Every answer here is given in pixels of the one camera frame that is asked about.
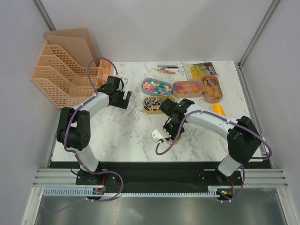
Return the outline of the clear glass jar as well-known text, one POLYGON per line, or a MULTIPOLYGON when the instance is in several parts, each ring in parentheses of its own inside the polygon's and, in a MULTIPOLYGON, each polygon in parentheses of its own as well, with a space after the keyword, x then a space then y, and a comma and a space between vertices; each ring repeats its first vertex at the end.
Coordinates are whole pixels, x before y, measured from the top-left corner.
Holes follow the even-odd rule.
POLYGON ((165 142, 166 142, 168 145, 171 145, 172 143, 175 143, 175 144, 176 144, 176 142, 179 141, 180 138, 181 138, 181 135, 179 135, 179 137, 178 137, 176 140, 173 140, 172 138, 166 138, 166 139, 165 139, 165 142))

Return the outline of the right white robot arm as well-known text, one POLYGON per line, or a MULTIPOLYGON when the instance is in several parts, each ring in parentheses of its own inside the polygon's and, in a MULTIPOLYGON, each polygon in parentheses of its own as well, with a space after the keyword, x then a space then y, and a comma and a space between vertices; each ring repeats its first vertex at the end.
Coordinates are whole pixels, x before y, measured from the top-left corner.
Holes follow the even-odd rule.
POLYGON ((247 164, 262 143, 256 127, 249 117, 230 118, 206 111, 189 99, 175 103, 169 99, 160 105, 160 111, 169 120, 162 128, 152 132, 152 140, 160 144, 171 141, 172 144, 184 132, 184 124, 190 123, 206 128, 227 140, 228 154, 214 171, 214 179, 219 184, 226 184, 232 174, 247 164))

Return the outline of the tan tray of lollipops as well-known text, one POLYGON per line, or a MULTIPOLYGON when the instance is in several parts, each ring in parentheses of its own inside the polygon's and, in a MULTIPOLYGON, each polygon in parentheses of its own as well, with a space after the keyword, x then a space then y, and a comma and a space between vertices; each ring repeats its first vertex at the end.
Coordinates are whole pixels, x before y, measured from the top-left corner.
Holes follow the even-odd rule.
POLYGON ((147 113, 147 114, 163 114, 163 112, 160 110, 160 106, 166 99, 170 99, 173 102, 176 102, 176 99, 172 96, 148 96, 148 97, 146 97, 142 102, 145 113, 147 113))

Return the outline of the grey tray of colourful candies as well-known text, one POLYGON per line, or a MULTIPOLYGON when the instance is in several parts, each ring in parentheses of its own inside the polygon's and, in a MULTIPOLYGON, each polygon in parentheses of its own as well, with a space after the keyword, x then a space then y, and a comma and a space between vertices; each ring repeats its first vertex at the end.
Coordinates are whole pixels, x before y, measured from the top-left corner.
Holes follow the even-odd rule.
POLYGON ((144 79, 141 89, 144 94, 150 96, 169 96, 173 91, 171 84, 153 78, 144 79))

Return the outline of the pink tray of gummy candies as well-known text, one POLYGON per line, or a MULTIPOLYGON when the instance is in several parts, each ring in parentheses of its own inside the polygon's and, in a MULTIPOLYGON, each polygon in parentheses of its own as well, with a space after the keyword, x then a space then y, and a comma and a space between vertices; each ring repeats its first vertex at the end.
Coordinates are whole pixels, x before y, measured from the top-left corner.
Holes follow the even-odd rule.
POLYGON ((201 81, 177 81, 173 83, 172 89, 176 98, 198 98, 204 91, 201 81))

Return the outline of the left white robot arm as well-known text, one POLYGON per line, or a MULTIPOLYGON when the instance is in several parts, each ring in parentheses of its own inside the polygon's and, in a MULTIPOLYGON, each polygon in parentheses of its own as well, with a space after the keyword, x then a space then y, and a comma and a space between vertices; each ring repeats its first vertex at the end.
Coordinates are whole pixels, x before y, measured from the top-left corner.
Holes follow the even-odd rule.
POLYGON ((128 79, 109 76, 105 84, 96 88, 90 98, 75 107, 63 107, 56 139, 66 152, 73 153, 80 170, 77 172, 77 185, 101 185, 104 175, 100 162, 94 156, 91 147, 90 119, 100 110, 114 106, 127 109, 131 92, 125 92, 128 79))

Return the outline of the yellow plastic scoop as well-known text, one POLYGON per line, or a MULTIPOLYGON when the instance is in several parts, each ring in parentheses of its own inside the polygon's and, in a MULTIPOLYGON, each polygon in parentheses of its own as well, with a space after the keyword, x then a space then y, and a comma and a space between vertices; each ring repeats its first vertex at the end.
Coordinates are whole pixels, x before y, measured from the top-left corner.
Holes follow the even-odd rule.
POLYGON ((220 104, 213 104, 212 109, 213 109, 213 112, 223 115, 223 116, 226 116, 226 114, 220 104))

